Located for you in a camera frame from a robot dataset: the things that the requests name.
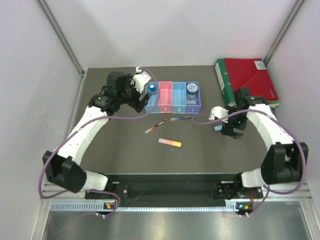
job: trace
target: red binder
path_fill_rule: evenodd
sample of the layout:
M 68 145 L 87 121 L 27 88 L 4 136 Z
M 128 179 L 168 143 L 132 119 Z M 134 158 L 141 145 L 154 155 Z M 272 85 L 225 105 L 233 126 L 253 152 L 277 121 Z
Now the red binder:
M 223 60 L 233 92 L 249 88 L 252 96 L 263 96 L 270 104 L 279 104 L 276 89 L 261 58 Z

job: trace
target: pink compartment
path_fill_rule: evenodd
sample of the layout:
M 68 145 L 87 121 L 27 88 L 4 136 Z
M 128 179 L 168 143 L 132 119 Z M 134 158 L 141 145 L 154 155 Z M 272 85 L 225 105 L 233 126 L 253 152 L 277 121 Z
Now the pink compartment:
M 173 83 L 172 81 L 160 81 L 159 82 L 159 112 L 160 113 L 172 113 L 173 105 Z

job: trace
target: divided organizer tray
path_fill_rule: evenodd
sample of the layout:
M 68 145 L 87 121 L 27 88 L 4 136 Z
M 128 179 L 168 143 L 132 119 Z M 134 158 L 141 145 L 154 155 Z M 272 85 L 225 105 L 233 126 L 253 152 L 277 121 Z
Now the divided organizer tray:
M 158 93 L 160 99 L 158 105 L 152 111 L 153 114 L 158 113 L 173 113 L 173 114 L 197 114 L 201 109 L 200 90 L 194 99 L 187 98 L 187 85 L 194 83 L 199 88 L 199 83 L 196 81 L 159 81 L 158 86 L 155 82 L 149 82 L 145 88 L 145 92 L 150 92 L 150 85 L 156 86 L 156 94 L 152 95 L 148 104 L 144 107 L 148 113 L 153 108 L 157 101 Z

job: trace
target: white wall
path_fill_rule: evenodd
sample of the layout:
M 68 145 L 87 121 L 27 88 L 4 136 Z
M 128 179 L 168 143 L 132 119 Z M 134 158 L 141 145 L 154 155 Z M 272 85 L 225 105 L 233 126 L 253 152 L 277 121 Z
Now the white wall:
M 264 58 L 295 0 L 46 0 L 83 68 Z
M 309 147 L 307 182 L 320 213 L 320 1 L 307 0 L 268 66 L 279 120 Z
M 0 28 L 0 239 L 25 240 L 80 76 L 35 0 L 1 0 Z

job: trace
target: round container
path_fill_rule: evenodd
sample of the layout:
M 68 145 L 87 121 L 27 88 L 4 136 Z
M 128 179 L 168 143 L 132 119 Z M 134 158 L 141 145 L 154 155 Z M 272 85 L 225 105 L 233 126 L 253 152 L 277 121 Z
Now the round container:
M 194 99 L 197 96 L 197 93 L 199 91 L 198 85 L 195 83 L 189 83 L 186 86 L 186 97 L 188 99 Z
M 150 93 L 151 93 L 151 95 L 155 95 L 155 94 L 157 93 L 156 85 L 155 85 L 155 84 L 151 84 L 151 85 L 149 86 L 149 88 L 150 88 Z

